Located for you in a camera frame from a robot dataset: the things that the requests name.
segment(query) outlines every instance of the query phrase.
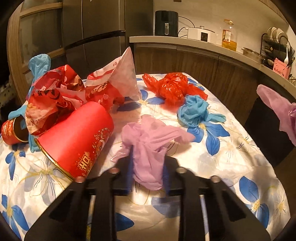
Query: pink utensil holder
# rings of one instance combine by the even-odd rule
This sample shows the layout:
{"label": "pink utensil holder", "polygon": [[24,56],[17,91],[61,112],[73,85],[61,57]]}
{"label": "pink utensil holder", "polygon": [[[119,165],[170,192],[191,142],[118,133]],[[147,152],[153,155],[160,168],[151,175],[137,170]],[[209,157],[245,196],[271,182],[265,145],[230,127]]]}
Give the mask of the pink utensil holder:
{"label": "pink utensil holder", "polygon": [[285,79],[288,79],[290,70],[291,70],[291,67],[288,68],[287,65],[282,61],[280,61],[278,58],[275,59],[274,68],[273,68],[274,72],[284,77]]}

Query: black dish rack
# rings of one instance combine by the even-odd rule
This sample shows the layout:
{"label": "black dish rack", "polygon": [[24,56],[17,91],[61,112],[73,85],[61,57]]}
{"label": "black dish rack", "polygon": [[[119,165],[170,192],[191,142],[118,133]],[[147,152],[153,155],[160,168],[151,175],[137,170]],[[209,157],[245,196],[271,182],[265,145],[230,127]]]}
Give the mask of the black dish rack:
{"label": "black dish rack", "polygon": [[266,33],[261,36],[260,54],[263,55],[265,58],[262,64],[270,69],[273,69],[273,65],[269,64],[268,62],[270,61],[268,60],[271,60],[274,62],[274,60],[278,58],[280,61],[284,62],[287,56],[287,51],[286,51],[287,48],[288,48],[288,58],[289,58],[288,65],[291,65],[294,61],[293,58],[294,58],[295,50],[290,45],[290,42],[288,39],[287,39],[286,45],[281,43],[282,38],[287,39],[285,36],[281,36],[280,40],[278,40],[277,38],[270,38]]}

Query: white countertop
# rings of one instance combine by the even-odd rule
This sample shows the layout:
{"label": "white countertop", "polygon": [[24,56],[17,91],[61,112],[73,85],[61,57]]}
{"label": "white countertop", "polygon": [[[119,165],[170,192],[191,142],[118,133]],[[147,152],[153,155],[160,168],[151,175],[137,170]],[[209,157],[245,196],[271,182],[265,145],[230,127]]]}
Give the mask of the white countertop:
{"label": "white countertop", "polygon": [[273,72],[271,69],[265,67],[264,65],[244,56],[243,54],[234,52],[221,46],[193,39],[166,36],[134,36],[130,37],[130,43],[159,43],[189,46],[225,55],[260,70],[261,72],[272,78],[274,81],[276,81],[278,84],[280,84],[283,88],[285,88],[296,99],[296,87],[291,82],[289,82],[279,74]]}

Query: red canister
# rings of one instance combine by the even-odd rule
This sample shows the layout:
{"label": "red canister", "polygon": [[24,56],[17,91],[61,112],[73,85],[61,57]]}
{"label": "red canister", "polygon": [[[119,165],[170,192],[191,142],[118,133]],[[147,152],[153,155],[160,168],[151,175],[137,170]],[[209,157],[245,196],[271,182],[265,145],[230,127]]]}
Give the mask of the red canister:
{"label": "red canister", "polygon": [[21,128],[20,123],[22,120],[24,118],[20,115],[3,123],[1,134],[6,144],[13,145],[20,142],[28,142],[29,131],[27,128]]}
{"label": "red canister", "polygon": [[43,153],[74,180],[86,177],[114,130],[110,114],[97,102],[87,102],[35,142]]}

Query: refrigerator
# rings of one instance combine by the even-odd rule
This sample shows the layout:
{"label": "refrigerator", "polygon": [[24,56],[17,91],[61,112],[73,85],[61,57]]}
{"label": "refrigerator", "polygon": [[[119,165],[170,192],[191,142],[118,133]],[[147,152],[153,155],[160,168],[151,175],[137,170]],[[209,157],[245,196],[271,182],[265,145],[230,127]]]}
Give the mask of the refrigerator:
{"label": "refrigerator", "polygon": [[64,0],[67,63],[85,79],[121,56],[130,36],[153,35],[153,0]]}

